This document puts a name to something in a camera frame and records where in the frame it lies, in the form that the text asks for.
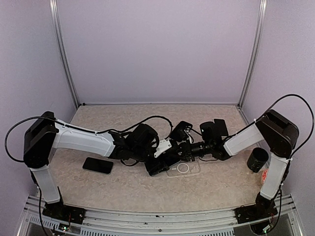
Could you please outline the dark phone case underneath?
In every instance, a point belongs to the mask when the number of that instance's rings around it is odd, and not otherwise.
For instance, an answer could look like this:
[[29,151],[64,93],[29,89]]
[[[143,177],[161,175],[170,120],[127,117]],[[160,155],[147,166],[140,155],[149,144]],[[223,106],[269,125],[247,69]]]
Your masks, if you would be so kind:
[[186,121],[180,121],[170,134],[170,139],[176,142],[183,142],[187,140],[187,135],[184,130],[191,130],[193,125]]

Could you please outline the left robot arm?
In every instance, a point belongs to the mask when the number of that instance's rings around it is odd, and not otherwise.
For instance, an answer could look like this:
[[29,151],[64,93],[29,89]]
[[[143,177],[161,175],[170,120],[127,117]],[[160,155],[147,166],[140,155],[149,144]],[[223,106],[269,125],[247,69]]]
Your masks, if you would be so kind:
[[52,150],[64,148],[94,153],[102,157],[136,162],[157,161],[172,145],[169,138],[160,139],[157,132],[141,121],[117,131],[94,131],[73,126],[55,118],[53,112],[32,117],[35,121],[24,135],[22,163],[30,169],[49,210],[59,219],[69,214],[49,168]]

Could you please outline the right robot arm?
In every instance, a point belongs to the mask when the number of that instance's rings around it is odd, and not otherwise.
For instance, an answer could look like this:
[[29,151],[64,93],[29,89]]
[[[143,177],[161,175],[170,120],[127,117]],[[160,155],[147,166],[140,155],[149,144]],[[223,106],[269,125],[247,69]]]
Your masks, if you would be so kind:
[[308,142],[315,129],[315,122],[312,121],[307,138],[297,144],[299,128],[274,109],[275,105],[289,97],[303,101],[310,111],[311,119],[315,118],[306,99],[291,93],[280,97],[262,115],[234,134],[228,133],[223,119],[200,124],[198,134],[202,140],[197,143],[189,140],[189,133],[193,130],[190,123],[180,122],[171,134],[171,139],[178,142],[178,152],[184,160],[211,155],[216,160],[225,161],[251,146],[264,142],[267,148],[254,148],[248,159],[248,167],[253,172],[258,172],[262,166],[268,164],[266,179],[252,206],[252,214],[256,218],[264,217],[271,210],[271,202],[282,188],[294,154]]

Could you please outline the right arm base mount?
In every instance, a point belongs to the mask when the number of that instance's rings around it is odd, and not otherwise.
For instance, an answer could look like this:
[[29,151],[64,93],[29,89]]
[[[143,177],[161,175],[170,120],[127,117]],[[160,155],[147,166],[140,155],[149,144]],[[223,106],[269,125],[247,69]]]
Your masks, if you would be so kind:
[[238,224],[242,224],[277,215],[278,210],[274,198],[269,200],[258,194],[253,205],[235,208],[234,213]]

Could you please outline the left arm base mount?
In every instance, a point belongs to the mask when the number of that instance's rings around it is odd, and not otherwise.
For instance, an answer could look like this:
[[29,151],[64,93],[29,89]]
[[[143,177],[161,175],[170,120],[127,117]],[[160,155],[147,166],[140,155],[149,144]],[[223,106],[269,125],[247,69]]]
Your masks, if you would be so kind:
[[57,203],[46,203],[42,212],[44,216],[80,225],[83,224],[85,213],[86,210],[84,208],[65,205],[62,196],[60,196],[60,200]]

